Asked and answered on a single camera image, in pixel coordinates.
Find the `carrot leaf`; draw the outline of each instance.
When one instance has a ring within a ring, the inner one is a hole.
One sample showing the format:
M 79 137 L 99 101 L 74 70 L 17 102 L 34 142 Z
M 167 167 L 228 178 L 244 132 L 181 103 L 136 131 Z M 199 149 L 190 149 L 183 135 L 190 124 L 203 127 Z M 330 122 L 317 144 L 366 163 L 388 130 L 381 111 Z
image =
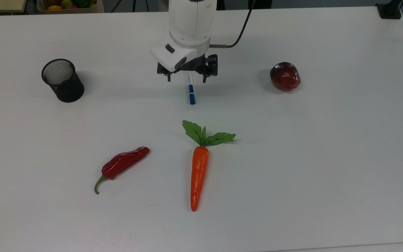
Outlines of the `carrot leaf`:
M 192 138 L 192 140 L 194 140 L 200 146 L 204 145 L 206 139 L 206 127 L 201 129 L 197 123 L 184 120 L 183 128 L 186 130 L 186 135 Z
M 234 142 L 234 137 L 235 137 L 235 134 L 219 132 L 219 133 L 216 133 L 215 135 L 206 137 L 203 145 L 212 146 L 212 145 L 224 144 L 226 142 Z

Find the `orange carrot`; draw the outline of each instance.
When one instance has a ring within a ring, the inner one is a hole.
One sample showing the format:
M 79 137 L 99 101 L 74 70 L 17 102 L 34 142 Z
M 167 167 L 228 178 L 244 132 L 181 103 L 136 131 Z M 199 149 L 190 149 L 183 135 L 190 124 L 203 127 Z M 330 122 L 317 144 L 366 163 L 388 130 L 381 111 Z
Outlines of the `orange carrot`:
M 205 182 L 206 168 L 208 167 L 209 151 L 205 147 L 234 142 L 235 134 L 219 132 L 206 137 L 206 127 L 202 129 L 196 123 L 190 121 L 183 121 L 183 127 L 186 130 L 186 135 L 200 145 L 195 148 L 192 156 L 191 210 L 195 212 L 200 201 L 203 182 Z
M 198 146 L 192 156 L 191 175 L 191 210 L 195 212 L 200 201 L 203 182 L 205 182 L 206 168 L 208 167 L 209 151 L 203 146 Z

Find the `black mesh pen holder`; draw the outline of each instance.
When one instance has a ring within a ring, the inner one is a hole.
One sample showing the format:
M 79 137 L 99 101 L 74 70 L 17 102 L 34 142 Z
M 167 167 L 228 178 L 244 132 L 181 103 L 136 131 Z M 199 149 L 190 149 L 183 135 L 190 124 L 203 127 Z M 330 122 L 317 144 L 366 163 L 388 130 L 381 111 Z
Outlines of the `black mesh pen holder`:
M 67 59 L 54 59 L 46 64 L 41 71 L 41 78 L 62 102 L 75 102 L 85 91 L 74 64 Z

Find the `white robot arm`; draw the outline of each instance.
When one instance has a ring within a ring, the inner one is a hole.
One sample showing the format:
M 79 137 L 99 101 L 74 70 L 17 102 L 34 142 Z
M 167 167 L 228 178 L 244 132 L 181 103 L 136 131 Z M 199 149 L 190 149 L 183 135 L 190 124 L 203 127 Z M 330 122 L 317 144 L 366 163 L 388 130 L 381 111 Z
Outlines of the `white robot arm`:
M 217 0 L 169 0 L 169 32 L 152 48 L 159 74 L 192 70 L 206 77 L 217 75 L 217 55 L 205 58 Z

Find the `green stem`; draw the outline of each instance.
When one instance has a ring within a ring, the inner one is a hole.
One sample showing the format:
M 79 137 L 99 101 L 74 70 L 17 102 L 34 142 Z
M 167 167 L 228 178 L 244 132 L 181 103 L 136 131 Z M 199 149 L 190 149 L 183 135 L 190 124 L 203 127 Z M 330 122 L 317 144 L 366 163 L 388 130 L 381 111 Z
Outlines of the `green stem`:
M 103 181 L 108 180 L 105 176 L 101 176 L 100 179 L 97 181 L 96 185 L 94 186 L 94 192 L 96 194 L 99 194 L 99 191 L 97 190 L 97 187 L 99 186 L 100 183 L 102 183 Z

